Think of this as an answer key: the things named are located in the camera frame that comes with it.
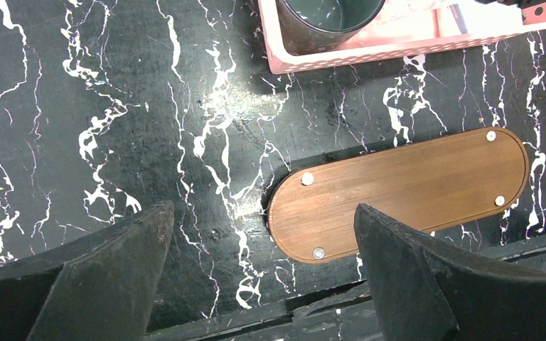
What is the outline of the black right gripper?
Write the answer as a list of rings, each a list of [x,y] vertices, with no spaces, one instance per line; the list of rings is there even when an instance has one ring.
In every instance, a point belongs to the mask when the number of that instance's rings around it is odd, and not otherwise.
[[[546,0],[475,0],[475,2],[484,5],[497,3],[504,6],[517,6],[519,9],[536,8],[546,4]]]

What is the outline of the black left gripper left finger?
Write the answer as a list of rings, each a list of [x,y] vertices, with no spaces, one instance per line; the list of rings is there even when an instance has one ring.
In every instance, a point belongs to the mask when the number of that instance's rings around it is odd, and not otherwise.
[[[142,340],[174,206],[0,267],[0,340]]]

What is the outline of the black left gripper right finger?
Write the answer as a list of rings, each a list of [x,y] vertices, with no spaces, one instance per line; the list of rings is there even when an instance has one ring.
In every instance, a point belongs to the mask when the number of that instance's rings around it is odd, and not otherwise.
[[[467,251],[366,204],[354,231],[386,340],[546,340],[546,270]]]

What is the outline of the oval wooden tray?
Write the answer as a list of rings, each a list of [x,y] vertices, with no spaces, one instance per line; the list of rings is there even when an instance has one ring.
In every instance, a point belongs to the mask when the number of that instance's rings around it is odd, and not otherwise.
[[[475,129],[298,170],[273,192],[267,227],[288,257],[322,264],[358,253],[360,204],[435,232],[507,210],[529,172],[512,131]]]

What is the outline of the dark grey cup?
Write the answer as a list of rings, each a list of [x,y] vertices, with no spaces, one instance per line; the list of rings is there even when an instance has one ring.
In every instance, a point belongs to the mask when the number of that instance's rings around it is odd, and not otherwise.
[[[371,23],[384,0],[280,0],[282,40],[292,55],[333,50]]]

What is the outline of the clear plastic dimpled tray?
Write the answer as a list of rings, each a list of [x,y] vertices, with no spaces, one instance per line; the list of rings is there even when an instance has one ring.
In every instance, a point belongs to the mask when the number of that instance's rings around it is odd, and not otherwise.
[[[362,48],[464,35],[519,33],[522,12],[497,1],[386,1],[379,16],[346,46]]]

